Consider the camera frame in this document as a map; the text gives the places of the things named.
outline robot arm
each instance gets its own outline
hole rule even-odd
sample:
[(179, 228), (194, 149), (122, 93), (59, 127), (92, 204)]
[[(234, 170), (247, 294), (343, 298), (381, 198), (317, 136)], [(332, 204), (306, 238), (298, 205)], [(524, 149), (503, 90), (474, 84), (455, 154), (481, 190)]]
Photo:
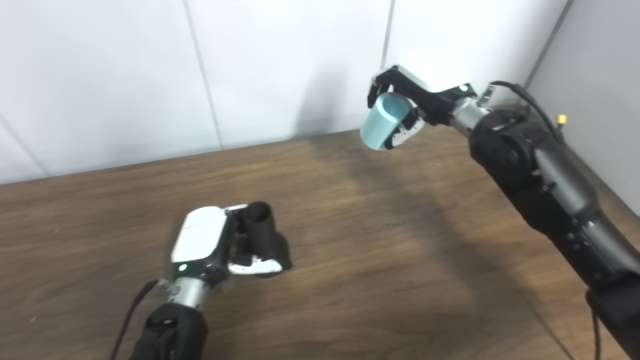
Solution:
[(287, 241), (275, 231), (265, 202), (190, 212), (171, 258), (175, 281), (167, 303), (147, 318), (130, 360), (199, 360), (208, 333), (201, 311), (209, 290), (232, 274), (272, 277), (292, 267)]
[[(466, 80), (433, 87), (419, 72), (409, 74), (401, 59), (373, 79), (372, 111), (361, 137), (369, 147), (384, 150), (401, 143), (395, 138), (404, 135), (405, 140), (407, 124), (423, 120), (455, 127), (468, 138), (471, 157), (524, 220), (551, 240), (588, 285), (587, 301), (595, 314), (629, 357), (639, 360), (640, 253), (604, 215), (595, 189), (566, 155), (555, 128), (544, 128), (520, 110), (486, 107), (493, 86), (501, 84), (508, 83), (492, 83), (480, 98)], [(388, 94), (390, 89), (395, 94)], [(398, 108), (402, 111), (386, 111)]]

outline black cable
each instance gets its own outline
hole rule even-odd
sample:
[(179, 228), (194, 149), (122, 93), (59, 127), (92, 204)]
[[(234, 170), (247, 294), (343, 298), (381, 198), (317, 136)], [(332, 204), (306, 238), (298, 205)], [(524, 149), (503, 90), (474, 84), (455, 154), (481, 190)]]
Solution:
[(122, 328), (120, 329), (120, 334), (118, 334), (118, 339), (116, 339), (116, 344), (113, 347), (113, 351), (111, 352), (111, 357), (109, 360), (115, 360), (116, 355), (118, 354), (118, 348), (120, 348), (120, 343), (122, 342), (122, 338), (124, 338), (124, 334), (127, 332), (127, 327), (129, 326), (129, 321), (131, 321), (131, 316), (133, 315), (133, 311), (136, 309), (138, 304), (142, 301), (142, 299), (147, 296), (147, 294), (158, 284), (158, 280), (149, 281), (146, 283), (140, 292), (136, 295), (135, 299), (131, 303), (131, 307), (127, 311), (127, 315), (124, 317), (124, 323), (122, 324)]
[(536, 99), (533, 96), (531, 96), (531, 94), (527, 90), (525, 90), (525, 88), (523, 88), (518, 84), (512, 84), (508, 81), (494, 81), (491, 83), (491, 85), (503, 86), (511, 90), (514, 94), (519, 96), (522, 100), (524, 100), (527, 104), (529, 104), (532, 108), (534, 108), (538, 113), (538, 115), (540, 115), (542, 120), (545, 122), (545, 124), (549, 128), (551, 135), (553, 135), (553, 137), (559, 143), (564, 144), (564, 139), (560, 131), (555, 127), (554, 123), (551, 121), (547, 113), (545, 113), (545, 110), (542, 109), (542, 107), (538, 104)]
[(593, 339), (595, 342), (595, 360), (602, 358), (602, 341), (600, 340), (600, 325), (596, 312), (591, 310), (591, 319), (593, 321)]

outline white wall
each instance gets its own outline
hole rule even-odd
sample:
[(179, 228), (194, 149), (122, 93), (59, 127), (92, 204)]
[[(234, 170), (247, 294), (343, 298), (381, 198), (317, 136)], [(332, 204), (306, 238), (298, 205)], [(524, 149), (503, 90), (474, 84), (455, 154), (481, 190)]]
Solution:
[[(446, 55), (476, 92), (505, 80), (524, 84), (565, 0), (396, 0), (386, 66), (413, 47)], [(496, 93), (504, 102), (513, 97)]]
[[(523, 82), (563, 5), (397, 0), (386, 62), (414, 45), (454, 49), (478, 88)], [(391, 0), (2, 1), (0, 116), (27, 155), (0, 146), (0, 170), (23, 169), (0, 182), (357, 128), (390, 9)]]
[(0, 184), (40, 179), (46, 174), (5, 127), (0, 115)]
[(358, 127), (390, 0), (189, 0), (225, 147)]
[(220, 148), (181, 0), (1, 1), (0, 114), (51, 175)]
[(640, 215), (640, 3), (572, 4), (530, 91), (565, 113), (569, 146)]

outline black robot arm segment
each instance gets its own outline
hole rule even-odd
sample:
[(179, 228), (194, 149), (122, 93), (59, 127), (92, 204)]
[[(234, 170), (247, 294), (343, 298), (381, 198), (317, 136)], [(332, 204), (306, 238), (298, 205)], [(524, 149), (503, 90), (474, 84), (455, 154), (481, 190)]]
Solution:
[(589, 286), (593, 311), (629, 357), (640, 359), (640, 253), (606, 217), (566, 148), (519, 110), (488, 111), (475, 122), (455, 113), (452, 125), (471, 129), (463, 131), (471, 156), (556, 246)]

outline wooden table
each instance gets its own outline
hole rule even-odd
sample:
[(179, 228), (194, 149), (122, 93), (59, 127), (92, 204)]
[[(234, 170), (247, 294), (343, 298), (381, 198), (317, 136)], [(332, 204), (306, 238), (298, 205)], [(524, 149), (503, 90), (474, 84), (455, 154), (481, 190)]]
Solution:
[[(598, 187), (640, 246), (639, 219)], [(593, 356), (584, 285), (443, 127), (390, 152), (348, 132), (0, 187), (0, 357), (107, 358), (185, 214), (253, 200), (294, 270), (214, 290), (205, 359)], [(120, 359), (165, 296), (138, 308)]]

